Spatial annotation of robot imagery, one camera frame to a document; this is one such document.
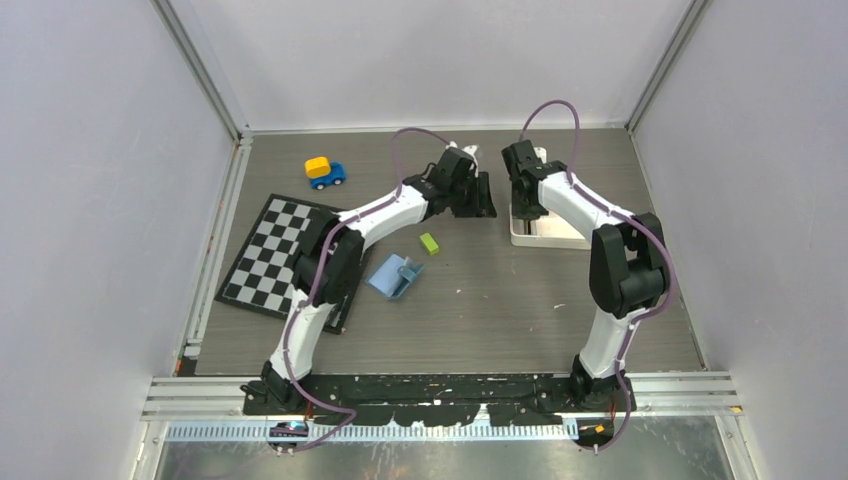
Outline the white plastic box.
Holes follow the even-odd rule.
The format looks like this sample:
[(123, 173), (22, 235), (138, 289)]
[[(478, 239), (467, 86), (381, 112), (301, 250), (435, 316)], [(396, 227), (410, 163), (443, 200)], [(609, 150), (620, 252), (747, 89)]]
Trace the white plastic box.
[(590, 243), (554, 213), (535, 220), (519, 219), (510, 206), (510, 241), (515, 247), (586, 250)]

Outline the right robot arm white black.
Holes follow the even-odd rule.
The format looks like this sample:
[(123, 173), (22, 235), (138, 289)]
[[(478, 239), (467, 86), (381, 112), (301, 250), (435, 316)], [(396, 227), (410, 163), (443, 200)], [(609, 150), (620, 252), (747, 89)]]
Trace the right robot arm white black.
[(662, 225), (599, 196), (560, 161), (544, 162), (529, 140), (501, 152), (511, 183), (511, 212), (535, 219), (553, 213), (590, 245), (589, 290), (597, 306), (587, 343), (571, 372), (571, 397), (596, 410), (624, 370), (627, 345), (641, 317), (671, 285)]

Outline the blue card holder wallet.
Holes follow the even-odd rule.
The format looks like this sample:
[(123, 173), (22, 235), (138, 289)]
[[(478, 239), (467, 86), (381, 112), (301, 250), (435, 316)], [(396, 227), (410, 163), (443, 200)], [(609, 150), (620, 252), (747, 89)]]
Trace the blue card holder wallet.
[(424, 270), (410, 257), (390, 254), (366, 279), (365, 283), (388, 300), (400, 298)]

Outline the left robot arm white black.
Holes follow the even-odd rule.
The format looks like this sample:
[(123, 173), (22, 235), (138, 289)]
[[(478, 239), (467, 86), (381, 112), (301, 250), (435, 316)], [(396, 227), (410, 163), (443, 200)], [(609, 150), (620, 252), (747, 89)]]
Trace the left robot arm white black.
[(477, 146), (449, 144), (431, 167), (400, 181), (359, 208), (313, 215), (293, 264), (293, 300), (278, 346), (261, 379), (280, 412), (298, 412), (307, 398), (300, 381), (313, 367), (319, 336), (333, 311), (359, 280), (365, 251), (384, 237), (445, 210), (460, 218), (494, 218), (489, 176)]

